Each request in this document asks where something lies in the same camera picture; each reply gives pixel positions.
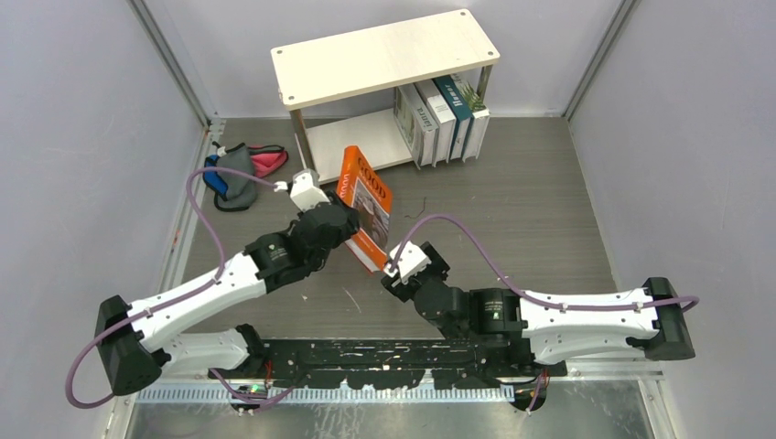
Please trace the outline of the blue Humor book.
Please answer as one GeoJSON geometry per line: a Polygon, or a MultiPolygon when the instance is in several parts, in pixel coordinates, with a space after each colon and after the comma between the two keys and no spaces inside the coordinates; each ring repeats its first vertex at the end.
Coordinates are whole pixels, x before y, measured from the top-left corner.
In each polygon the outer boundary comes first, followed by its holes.
{"type": "Polygon", "coordinates": [[[448,159],[463,159],[468,141],[469,125],[473,118],[472,110],[464,97],[463,89],[458,86],[452,75],[433,78],[433,82],[455,116],[453,139],[448,159]]]}

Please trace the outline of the grey white portfolio file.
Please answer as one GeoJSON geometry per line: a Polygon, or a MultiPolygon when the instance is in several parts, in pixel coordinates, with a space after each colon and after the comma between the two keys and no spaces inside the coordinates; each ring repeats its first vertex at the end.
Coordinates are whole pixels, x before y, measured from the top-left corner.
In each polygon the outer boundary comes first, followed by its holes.
{"type": "Polygon", "coordinates": [[[440,89],[432,80],[422,80],[415,87],[423,99],[429,114],[436,122],[436,137],[431,156],[431,165],[437,166],[449,158],[457,121],[440,89]]]}

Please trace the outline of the white Singularity book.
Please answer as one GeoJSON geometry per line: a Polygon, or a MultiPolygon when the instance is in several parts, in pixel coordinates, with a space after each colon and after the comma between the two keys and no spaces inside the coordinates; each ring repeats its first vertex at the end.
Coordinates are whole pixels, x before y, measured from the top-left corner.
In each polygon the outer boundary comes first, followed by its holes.
{"type": "Polygon", "coordinates": [[[485,133],[490,122],[490,111],[480,95],[465,78],[461,75],[456,75],[455,82],[472,112],[462,156],[462,160],[466,162],[469,159],[476,159],[480,155],[485,133]]]}

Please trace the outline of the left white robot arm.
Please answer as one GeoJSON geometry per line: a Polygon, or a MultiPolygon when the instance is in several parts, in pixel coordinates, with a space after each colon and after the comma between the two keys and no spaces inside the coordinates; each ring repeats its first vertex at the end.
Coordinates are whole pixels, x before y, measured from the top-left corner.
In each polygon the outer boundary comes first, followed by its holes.
{"type": "Polygon", "coordinates": [[[219,312],[299,282],[321,270],[332,250],[359,229],[357,210],[334,201],[298,214],[286,230],[265,234],[223,266],[131,304],[114,295],[98,308],[95,336],[115,396],[138,392],[164,372],[235,369],[246,378],[267,363],[254,330],[182,332],[219,312]]]}

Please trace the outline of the orange book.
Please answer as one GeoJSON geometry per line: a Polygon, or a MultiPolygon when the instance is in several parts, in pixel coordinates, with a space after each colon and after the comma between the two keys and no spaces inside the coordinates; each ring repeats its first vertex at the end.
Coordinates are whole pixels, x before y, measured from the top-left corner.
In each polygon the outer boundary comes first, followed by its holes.
{"type": "Polygon", "coordinates": [[[393,192],[357,145],[344,149],[336,192],[358,214],[359,229],[345,245],[369,272],[381,271],[387,262],[393,192]]]}

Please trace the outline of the photo magazine pages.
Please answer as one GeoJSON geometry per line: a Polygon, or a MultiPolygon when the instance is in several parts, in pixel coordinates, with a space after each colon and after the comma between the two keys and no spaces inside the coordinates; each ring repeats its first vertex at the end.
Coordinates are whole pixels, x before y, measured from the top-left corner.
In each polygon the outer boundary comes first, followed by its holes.
{"type": "Polygon", "coordinates": [[[415,85],[405,84],[394,89],[393,117],[415,165],[430,166],[435,155],[438,123],[415,85]]]}

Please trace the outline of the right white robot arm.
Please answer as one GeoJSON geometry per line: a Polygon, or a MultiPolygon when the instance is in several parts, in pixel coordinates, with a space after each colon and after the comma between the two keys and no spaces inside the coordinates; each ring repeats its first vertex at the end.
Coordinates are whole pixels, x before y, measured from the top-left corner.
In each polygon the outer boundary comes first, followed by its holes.
{"type": "Polygon", "coordinates": [[[510,288],[464,291],[447,284],[449,266],[428,242],[395,247],[383,287],[446,339],[508,353],[511,369],[533,374],[567,359],[631,348],[653,361],[695,357],[679,296],[664,277],[611,294],[543,294],[510,288]]]}

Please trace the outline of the blue grey red cloth pile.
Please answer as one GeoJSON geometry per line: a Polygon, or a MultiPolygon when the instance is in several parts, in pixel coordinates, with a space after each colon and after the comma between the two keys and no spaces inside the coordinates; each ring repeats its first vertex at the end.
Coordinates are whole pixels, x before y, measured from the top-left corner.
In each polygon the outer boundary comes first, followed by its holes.
{"type": "Polygon", "coordinates": [[[264,179],[288,160],[281,145],[247,145],[225,147],[211,143],[215,153],[205,158],[205,167],[218,167],[202,175],[206,187],[214,192],[214,207],[222,212],[247,210],[258,198],[257,183],[247,175],[264,179]]]}

